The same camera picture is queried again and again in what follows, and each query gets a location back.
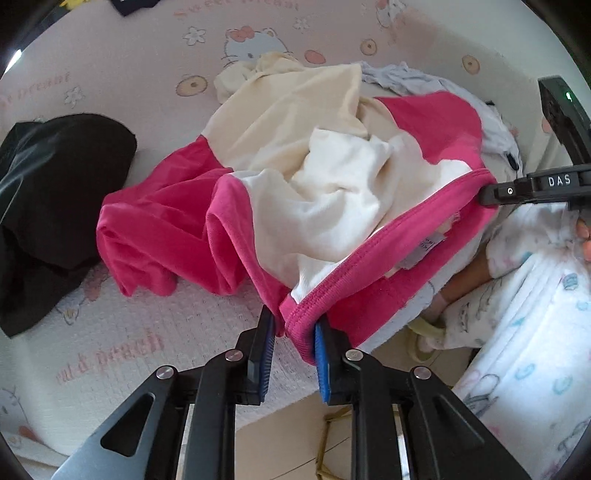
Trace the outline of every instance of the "child's arm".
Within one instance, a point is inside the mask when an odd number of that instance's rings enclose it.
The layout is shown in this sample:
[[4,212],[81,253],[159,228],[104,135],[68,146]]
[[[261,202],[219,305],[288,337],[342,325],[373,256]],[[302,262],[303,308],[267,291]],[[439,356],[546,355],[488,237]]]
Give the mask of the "child's arm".
[[486,249],[483,248],[464,270],[459,271],[450,278],[449,282],[441,289],[440,294],[446,303],[450,304],[491,281],[491,279]]

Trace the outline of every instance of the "black garment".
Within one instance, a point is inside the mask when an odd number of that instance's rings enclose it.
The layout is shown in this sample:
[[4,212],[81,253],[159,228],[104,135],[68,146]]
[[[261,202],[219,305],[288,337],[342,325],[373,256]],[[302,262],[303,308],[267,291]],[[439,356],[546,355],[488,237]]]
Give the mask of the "black garment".
[[81,113],[16,124],[0,147],[0,327],[39,322],[99,261],[96,222],[119,190],[135,135]]
[[113,7],[124,17],[140,8],[152,8],[158,2],[160,0],[111,0]]

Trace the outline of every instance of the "floor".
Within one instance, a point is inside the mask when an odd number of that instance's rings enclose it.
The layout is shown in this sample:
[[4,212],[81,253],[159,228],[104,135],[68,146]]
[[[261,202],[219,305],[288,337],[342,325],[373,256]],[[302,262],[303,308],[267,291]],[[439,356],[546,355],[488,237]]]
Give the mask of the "floor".
[[[406,353],[407,330],[397,333],[374,356],[388,367],[409,370],[416,365]],[[466,369],[470,349],[439,352],[429,366],[453,385]],[[236,480],[316,480],[315,459],[323,416],[338,408],[324,405],[318,394],[275,412],[236,434]],[[349,479],[351,454],[349,420],[331,426],[324,458],[330,471]]]

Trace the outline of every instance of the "light blue cloth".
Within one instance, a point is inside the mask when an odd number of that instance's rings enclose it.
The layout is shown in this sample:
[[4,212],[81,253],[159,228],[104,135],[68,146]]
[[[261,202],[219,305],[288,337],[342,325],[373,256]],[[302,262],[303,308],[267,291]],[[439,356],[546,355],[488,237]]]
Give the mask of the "light blue cloth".
[[487,245],[496,280],[443,313],[439,348],[482,347],[454,392],[534,480],[553,477],[591,420],[591,282],[577,217],[565,204],[519,207]]

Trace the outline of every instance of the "person's hand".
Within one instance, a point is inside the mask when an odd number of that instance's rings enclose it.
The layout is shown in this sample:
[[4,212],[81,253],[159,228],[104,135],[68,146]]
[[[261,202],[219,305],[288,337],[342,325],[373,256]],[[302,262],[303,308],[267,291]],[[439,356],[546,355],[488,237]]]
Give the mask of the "person's hand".
[[591,229],[581,219],[577,222],[577,236],[586,240],[583,243],[583,256],[587,262],[591,262]]

